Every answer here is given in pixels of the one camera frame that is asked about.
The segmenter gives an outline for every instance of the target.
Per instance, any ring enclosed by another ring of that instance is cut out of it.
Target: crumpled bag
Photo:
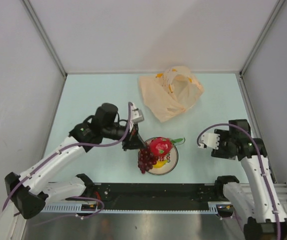
[[[143,102],[165,122],[190,109],[204,92],[204,87],[186,66],[174,66],[154,76],[140,76]]]

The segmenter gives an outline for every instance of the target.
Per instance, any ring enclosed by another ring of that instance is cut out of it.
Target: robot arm
[[[25,219],[37,215],[47,204],[74,196],[91,195],[94,183],[85,174],[79,174],[67,182],[49,181],[71,161],[90,151],[93,144],[101,144],[103,138],[122,142],[125,151],[146,147],[138,133],[138,123],[144,120],[141,110],[133,103],[129,104],[128,126],[115,122],[117,114],[115,105],[104,103],[95,115],[77,124],[48,156],[19,175],[11,172],[5,177],[7,194]]]
[[[237,156],[249,180],[253,199],[244,193],[235,176],[219,176],[215,181],[217,194],[232,203],[241,218],[246,240],[275,239],[276,235],[287,239],[287,214],[270,176],[263,141],[253,139],[260,153],[258,156],[249,138],[251,130],[247,120],[231,120],[222,125],[229,126],[229,131],[215,129],[214,133],[203,133],[199,147],[213,148],[211,156],[215,158],[235,159]]]

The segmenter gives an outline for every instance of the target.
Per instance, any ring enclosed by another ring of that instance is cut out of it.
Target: beige bag
[[[190,109],[204,92],[204,87],[186,66],[174,66],[154,76],[141,76],[139,85],[144,104],[162,123]]]

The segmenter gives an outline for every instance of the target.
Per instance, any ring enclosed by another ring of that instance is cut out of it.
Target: white bracket
[[[200,138],[199,148],[204,149],[205,145],[212,149],[218,149],[220,135],[217,133],[205,132]]]

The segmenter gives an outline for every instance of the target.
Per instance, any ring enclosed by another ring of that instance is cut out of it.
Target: white tabletop
[[[139,133],[144,140],[155,136],[172,139],[185,137],[177,147],[179,159],[173,171],[165,175],[141,174],[137,167],[137,150],[122,150],[118,144],[93,148],[71,162],[54,181],[69,180],[77,174],[87,174],[95,183],[214,183],[218,176],[235,175],[248,183],[238,161],[213,158],[210,149],[197,147],[196,138],[206,127],[247,119],[244,102],[234,74],[196,74],[204,86],[204,94],[194,107],[171,120],[160,123],[142,99],[138,80],[142,74],[76,74],[68,75],[46,148],[46,154],[65,139],[76,124],[93,115],[102,103],[119,108],[126,119],[128,102],[133,102],[144,114]],[[111,143],[104,139],[102,143]]]

